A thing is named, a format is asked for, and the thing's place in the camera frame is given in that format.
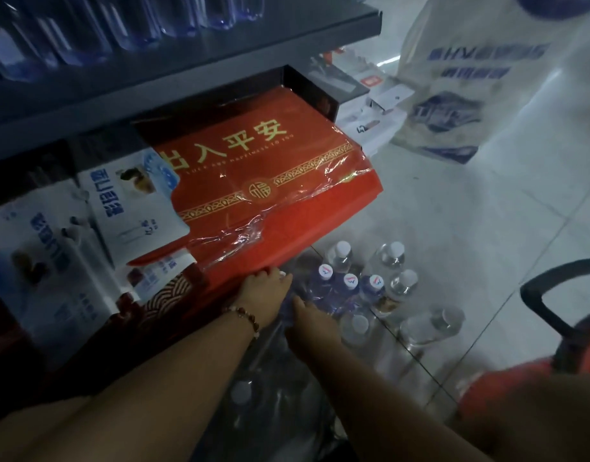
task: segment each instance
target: gray shelf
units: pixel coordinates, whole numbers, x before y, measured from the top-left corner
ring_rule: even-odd
[[[34,84],[2,81],[0,159],[376,36],[381,24],[381,13],[352,0],[267,0],[261,20],[232,30],[118,50]]]

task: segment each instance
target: hand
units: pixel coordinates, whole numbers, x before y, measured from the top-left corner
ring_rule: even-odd
[[[286,330],[286,339],[293,353],[309,364],[315,356],[330,347],[342,347],[340,328],[334,318],[316,308],[314,303],[304,303],[293,298],[293,326]]]
[[[277,267],[271,268],[269,274],[262,270],[256,275],[249,275],[241,285],[233,304],[254,315],[260,327],[264,328],[278,316],[280,304],[289,291],[292,280],[292,274],[281,277]]]

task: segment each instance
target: beaded bracelet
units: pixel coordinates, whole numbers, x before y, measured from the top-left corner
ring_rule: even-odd
[[[229,311],[237,313],[237,316],[239,316],[240,318],[247,318],[248,321],[250,321],[250,324],[252,324],[252,328],[254,329],[254,340],[259,338],[260,324],[256,322],[256,318],[253,314],[247,312],[244,307],[236,305],[225,306],[224,308],[222,308],[222,313],[226,313]]]

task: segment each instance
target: floor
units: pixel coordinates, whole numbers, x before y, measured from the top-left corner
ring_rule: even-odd
[[[383,32],[354,47],[375,63],[395,58],[425,0],[368,2],[385,12]],[[383,68],[393,72],[397,62]],[[379,329],[381,353],[371,365],[445,418],[475,373],[552,355],[560,342],[517,290],[551,267],[590,257],[590,39],[468,165],[393,145],[371,161],[385,191],[313,248],[323,253],[348,240],[364,263],[381,243],[404,242],[420,284],[407,308]],[[544,301],[576,323],[590,313],[590,277]],[[466,324],[413,357],[390,331],[433,304],[462,308]]]

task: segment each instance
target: black handle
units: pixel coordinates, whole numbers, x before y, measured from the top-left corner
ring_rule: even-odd
[[[590,259],[581,259],[554,267],[522,285],[520,288],[522,301],[562,337],[571,338],[575,335],[575,329],[545,306],[543,295],[567,280],[584,275],[590,275]]]

